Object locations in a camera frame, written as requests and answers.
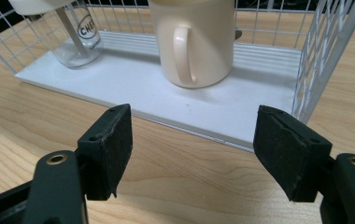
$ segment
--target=white shelf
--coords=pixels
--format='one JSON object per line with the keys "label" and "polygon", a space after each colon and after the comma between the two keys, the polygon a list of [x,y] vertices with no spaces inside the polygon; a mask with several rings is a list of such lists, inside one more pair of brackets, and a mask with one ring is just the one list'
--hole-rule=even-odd
{"label": "white shelf", "polygon": [[48,52],[16,77],[227,145],[252,150],[259,105],[292,111],[301,51],[234,45],[234,69],[221,82],[183,89],[163,76],[153,35],[103,32],[104,54],[79,69]]}

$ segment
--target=glass jar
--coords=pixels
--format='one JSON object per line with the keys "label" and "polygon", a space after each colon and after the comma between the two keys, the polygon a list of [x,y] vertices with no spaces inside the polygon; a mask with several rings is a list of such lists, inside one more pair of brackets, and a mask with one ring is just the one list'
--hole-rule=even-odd
{"label": "glass jar", "polygon": [[65,66],[77,68],[101,54],[101,36],[84,0],[9,1],[17,13],[29,18],[37,37]]}

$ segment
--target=wooden surface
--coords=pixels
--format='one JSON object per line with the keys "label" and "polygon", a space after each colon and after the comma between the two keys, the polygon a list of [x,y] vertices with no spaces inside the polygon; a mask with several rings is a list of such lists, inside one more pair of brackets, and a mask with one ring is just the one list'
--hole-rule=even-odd
{"label": "wooden surface", "polygon": [[[49,152],[74,150],[106,110],[19,82],[0,62],[0,192],[30,180]],[[308,126],[355,153],[355,34]],[[91,223],[320,223],[290,203],[254,154],[133,118],[134,151],[118,198],[88,202]]]}

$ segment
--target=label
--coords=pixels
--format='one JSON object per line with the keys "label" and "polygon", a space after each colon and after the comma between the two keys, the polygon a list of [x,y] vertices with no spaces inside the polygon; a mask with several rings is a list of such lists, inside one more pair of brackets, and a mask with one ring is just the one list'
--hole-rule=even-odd
{"label": "label", "polygon": [[96,48],[96,46],[98,46],[98,44],[101,42],[101,38],[99,38],[98,40],[96,40],[96,42],[92,45],[92,46],[90,46],[90,49],[95,49]]}
{"label": "label", "polygon": [[78,25],[78,36],[83,39],[91,39],[96,36],[96,32],[91,15],[85,16]]}

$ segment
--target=cream mug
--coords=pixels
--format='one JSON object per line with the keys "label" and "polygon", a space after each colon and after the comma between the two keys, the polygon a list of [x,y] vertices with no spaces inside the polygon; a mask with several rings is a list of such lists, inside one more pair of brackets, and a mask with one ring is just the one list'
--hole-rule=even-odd
{"label": "cream mug", "polygon": [[149,0],[164,75],[201,88],[224,79],[234,60],[234,0]]}

